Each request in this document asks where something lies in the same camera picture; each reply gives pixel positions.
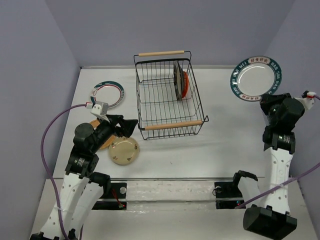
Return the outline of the white plate teal lettered rim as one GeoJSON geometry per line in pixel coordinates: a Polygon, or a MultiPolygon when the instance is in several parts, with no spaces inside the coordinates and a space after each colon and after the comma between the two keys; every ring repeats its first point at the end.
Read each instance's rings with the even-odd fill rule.
{"type": "Polygon", "coordinates": [[[264,94],[273,95],[282,79],[281,66],[271,57],[258,55],[244,59],[233,69],[229,85],[240,100],[258,102],[264,94]]]}

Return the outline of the black rimmed silver plate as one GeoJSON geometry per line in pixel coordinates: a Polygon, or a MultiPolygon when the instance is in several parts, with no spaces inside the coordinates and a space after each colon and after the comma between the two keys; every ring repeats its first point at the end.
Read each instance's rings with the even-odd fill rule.
{"type": "Polygon", "coordinates": [[[185,87],[184,72],[177,60],[173,62],[174,89],[178,101],[182,100],[185,87]]]}

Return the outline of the orange plate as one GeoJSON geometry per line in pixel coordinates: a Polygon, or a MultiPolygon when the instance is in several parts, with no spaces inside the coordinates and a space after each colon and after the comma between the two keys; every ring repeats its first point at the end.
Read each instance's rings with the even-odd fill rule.
{"type": "Polygon", "coordinates": [[[188,89],[189,89],[189,77],[188,77],[188,74],[185,71],[183,71],[183,91],[181,94],[182,99],[187,95],[188,89]]]}

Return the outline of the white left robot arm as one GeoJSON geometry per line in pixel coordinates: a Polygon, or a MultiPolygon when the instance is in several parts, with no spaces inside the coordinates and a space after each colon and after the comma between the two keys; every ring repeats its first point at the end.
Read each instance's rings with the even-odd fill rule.
{"type": "Polygon", "coordinates": [[[43,227],[30,239],[79,240],[84,222],[97,200],[110,194],[110,176],[95,171],[99,161],[97,151],[112,136],[130,137],[138,120],[110,114],[97,120],[97,127],[85,122],[75,128],[63,184],[60,190],[54,190],[56,202],[43,227]]]}

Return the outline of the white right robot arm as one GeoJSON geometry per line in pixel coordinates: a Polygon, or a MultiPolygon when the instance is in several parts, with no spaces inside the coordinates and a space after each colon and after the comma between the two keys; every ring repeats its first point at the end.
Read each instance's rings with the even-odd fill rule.
{"type": "Polygon", "coordinates": [[[296,149],[293,129],[304,115],[301,99],[289,93],[264,94],[260,108],[266,116],[262,134],[263,154],[266,160],[266,174],[262,188],[258,177],[239,170],[233,176],[230,190],[235,196],[242,196],[246,210],[243,228],[271,240],[282,240],[296,228],[298,221],[291,216],[288,201],[289,170],[296,149]]]}

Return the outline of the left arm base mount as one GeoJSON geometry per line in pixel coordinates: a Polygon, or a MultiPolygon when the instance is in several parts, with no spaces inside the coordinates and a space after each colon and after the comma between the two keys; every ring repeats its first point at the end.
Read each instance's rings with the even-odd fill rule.
{"type": "Polygon", "coordinates": [[[125,211],[127,209],[127,183],[112,182],[110,190],[104,191],[102,196],[92,207],[92,210],[125,211]]]}

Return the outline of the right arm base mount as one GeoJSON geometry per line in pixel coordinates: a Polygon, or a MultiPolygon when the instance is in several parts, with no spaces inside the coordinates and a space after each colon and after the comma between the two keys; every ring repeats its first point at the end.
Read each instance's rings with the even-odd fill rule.
{"type": "Polygon", "coordinates": [[[217,210],[234,209],[245,202],[240,190],[232,181],[216,181],[212,194],[217,210]]]}

